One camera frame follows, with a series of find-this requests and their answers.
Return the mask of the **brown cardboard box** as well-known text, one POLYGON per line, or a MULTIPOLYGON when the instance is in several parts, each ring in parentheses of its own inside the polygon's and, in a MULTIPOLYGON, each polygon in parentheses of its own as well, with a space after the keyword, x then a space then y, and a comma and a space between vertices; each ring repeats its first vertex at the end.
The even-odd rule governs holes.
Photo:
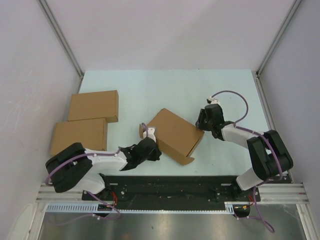
POLYGON ((161 109, 149 123, 140 125, 140 137, 150 137, 149 133, 143 132, 144 126, 149 130, 155 128, 158 148, 162 153, 182 166, 194 161, 192 154, 201 142, 204 131, 166 108, 161 109))

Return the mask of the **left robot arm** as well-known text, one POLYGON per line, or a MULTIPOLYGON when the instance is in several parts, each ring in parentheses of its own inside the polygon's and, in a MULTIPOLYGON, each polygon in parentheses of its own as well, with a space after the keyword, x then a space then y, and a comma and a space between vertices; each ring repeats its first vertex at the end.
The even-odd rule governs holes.
POLYGON ((119 147, 116 152, 91 150, 76 142, 46 162, 45 184, 56 193, 80 190, 105 200, 111 188, 103 179, 104 170, 129 171, 145 161, 158 161, 161 155, 157 142, 150 137, 119 147))

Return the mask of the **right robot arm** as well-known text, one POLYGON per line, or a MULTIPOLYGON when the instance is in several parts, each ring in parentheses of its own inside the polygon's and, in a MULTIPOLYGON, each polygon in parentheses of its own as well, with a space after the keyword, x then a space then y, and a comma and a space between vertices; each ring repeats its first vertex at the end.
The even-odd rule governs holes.
POLYGON ((231 196, 237 201, 247 197, 253 187, 268 180, 281 179, 283 172, 294 166, 293 159, 276 130, 260 133, 237 126, 232 121, 225 121, 218 103, 210 103, 202 108, 195 126, 199 130, 211 132, 215 139, 231 142, 248 150, 251 168, 239 175, 235 185, 230 188, 231 196))

